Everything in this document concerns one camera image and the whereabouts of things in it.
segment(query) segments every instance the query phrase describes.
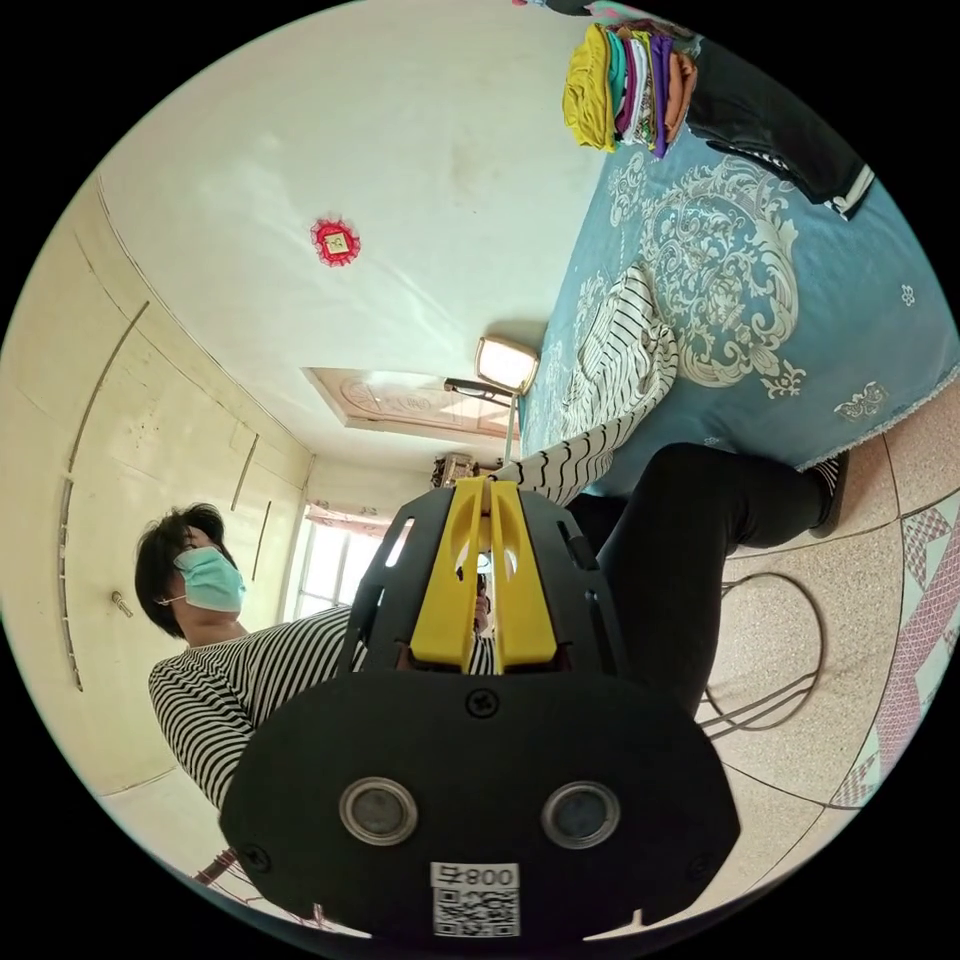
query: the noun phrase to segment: blue surgical mask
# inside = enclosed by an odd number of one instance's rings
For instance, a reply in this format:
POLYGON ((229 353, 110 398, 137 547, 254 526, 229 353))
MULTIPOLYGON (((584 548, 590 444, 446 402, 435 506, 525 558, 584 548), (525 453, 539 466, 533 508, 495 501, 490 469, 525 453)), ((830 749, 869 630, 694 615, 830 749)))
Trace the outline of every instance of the blue surgical mask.
POLYGON ((243 608, 243 577, 216 547, 185 550, 174 565, 183 574, 184 599, 191 607, 221 613, 239 613, 243 608))

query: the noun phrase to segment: cable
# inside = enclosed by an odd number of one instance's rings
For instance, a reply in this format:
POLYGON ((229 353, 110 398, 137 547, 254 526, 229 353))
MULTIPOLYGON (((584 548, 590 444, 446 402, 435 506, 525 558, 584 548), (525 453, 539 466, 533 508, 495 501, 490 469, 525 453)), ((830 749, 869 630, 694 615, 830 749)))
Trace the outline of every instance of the cable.
POLYGON ((760 733, 764 730, 773 730, 775 727, 779 727, 781 724, 786 723, 788 720, 792 719, 797 715, 797 713, 804 707, 807 701, 813 694, 813 691, 817 687, 817 683, 820 680, 820 675, 823 670, 823 661, 826 655, 826 645, 824 642, 824 625, 823 625, 823 614, 820 611, 820 607, 817 605, 817 602, 813 599, 810 592, 802 584, 798 583, 792 577, 788 577, 783 573, 752 573, 749 576, 743 577, 740 580, 733 580, 727 583, 724 583, 722 586, 721 601, 725 600, 727 595, 731 590, 736 587, 742 586, 745 583, 749 583, 751 580, 759 580, 761 577, 772 577, 776 580, 784 580, 789 583, 792 587, 796 588, 801 596, 810 604, 810 608, 813 610, 813 614, 817 620, 817 632, 819 634, 819 644, 820 652, 817 657, 817 666, 810 673, 805 673, 802 677, 798 677, 796 680, 791 683, 786 684, 786 686, 781 687, 779 690, 775 690, 773 693, 767 694, 765 697, 761 697, 759 700, 755 700, 753 703, 747 704, 745 707, 738 707, 736 710, 731 710, 729 713, 724 713, 717 704, 717 701, 714 699, 713 694, 710 692, 710 688, 704 691, 704 697, 701 703, 709 703, 711 707, 717 712, 716 717, 711 717, 709 720, 703 720, 700 722, 700 729, 706 730, 708 727, 715 726, 718 723, 726 724, 726 729, 720 730, 716 733, 708 733, 708 736, 711 740, 719 740, 720 737, 725 737, 727 734, 734 733, 737 730, 744 730, 748 733, 760 733), (807 686, 802 687, 801 689, 794 689, 801 684, 809 681, 807 686), (788 694, 783 697, 783 699, 776 700, 776 698, 781 697, 783 694, 788 694), (757 720, 762 719, 767 716, 767 714, 773 713, 776 710, 779 710, 781 707, 788 704, 791 700, 800 698, 800 702, 784 717, 781 717, 779 720, 774 721, 773 723, 765 724, 762 727, 753 726, 757 720), (764 704, 769 703, 771 700, 776 700, 776 702, 767 707, 766 710, 762 710, 760 713, 751 717, 748 720, 743 720, 741 722, 734 722, 734 718, 740 716, 743 713, 748 711, 755 710, 757 707, 762 707, 764 704))

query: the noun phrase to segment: foot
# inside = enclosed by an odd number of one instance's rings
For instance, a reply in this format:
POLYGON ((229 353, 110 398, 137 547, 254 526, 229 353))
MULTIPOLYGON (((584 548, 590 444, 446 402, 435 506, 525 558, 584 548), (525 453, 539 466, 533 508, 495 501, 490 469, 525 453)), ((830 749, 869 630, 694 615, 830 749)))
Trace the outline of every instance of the foot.
POLYGON ((810 528, 811 536, 822 540, 831 536, 840 523, 840 508, 843 504, 843 491, 847 485, 847 472, 850 466, 850 454, 841 453, 811 467, 807 473, 822 487, 824 492, 823 513, 816 526, 810 528))

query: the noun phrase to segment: window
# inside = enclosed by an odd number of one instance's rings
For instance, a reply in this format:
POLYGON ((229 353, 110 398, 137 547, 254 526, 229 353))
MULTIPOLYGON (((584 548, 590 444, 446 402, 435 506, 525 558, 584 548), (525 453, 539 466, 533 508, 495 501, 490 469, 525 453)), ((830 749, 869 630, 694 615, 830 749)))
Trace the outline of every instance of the window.
POLYGON ((353 603, 380 543, 377 537, 310 522, 294 619, 353 603))

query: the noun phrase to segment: blue bedspread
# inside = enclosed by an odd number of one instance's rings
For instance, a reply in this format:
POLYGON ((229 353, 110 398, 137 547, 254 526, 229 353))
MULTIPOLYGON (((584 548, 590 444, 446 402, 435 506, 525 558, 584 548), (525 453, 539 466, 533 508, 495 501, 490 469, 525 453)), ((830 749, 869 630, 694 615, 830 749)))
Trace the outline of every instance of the blue bedspread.
POLYGON ((594 492, 624 495, 675 441, 804 467, 885 430, 960 371, 960 336, 913 231, 875 182, 845 222, 684 129, 663 160, 612 154, 521 404, 523 451, 565 439, 581 338, 634 260, 680 347, 680 376, 594 492))

